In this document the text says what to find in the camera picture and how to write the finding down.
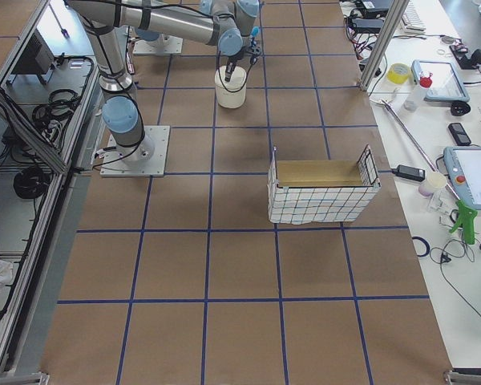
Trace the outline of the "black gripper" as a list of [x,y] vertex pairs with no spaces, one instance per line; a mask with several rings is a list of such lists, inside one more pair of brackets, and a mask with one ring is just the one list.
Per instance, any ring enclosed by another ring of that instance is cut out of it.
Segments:
[[236,65],[237,65],[237,62],[241,60],[241,52],[237,52],[235,55],[232,55],[232,56],[229,56],[228,57],[228,62],[227,62],[227,66],[225,66],[225,69],[224,69],[224,80],[225,82],[229,83],[232,76],[233,76],[233,73],[236,69]]

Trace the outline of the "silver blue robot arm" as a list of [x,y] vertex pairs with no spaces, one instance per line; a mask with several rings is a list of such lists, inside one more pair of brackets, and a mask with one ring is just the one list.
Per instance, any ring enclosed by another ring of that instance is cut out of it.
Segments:
[[139,112],[117,28],[133,28],[134,47],[145,55],[173,54],[173,45],[184,39],[216,47],[228,57],[228,75],[245,54],[257,54],[257,1],[202,1],[198,9],[161,1],[70,1],[68,6],[78,14],[90,41],[104,97],[103,122],[115,140],[118,160],[126,164],[149,160],[156,146]]

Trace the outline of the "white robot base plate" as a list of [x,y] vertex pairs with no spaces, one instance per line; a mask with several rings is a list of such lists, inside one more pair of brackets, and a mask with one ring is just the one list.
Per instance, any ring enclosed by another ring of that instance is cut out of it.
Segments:
[[167,160],[169,126],[147,125],[141,145],[133,152],[119,146],[106,152],[99,173],[102,177],[146,177],[164,175]]

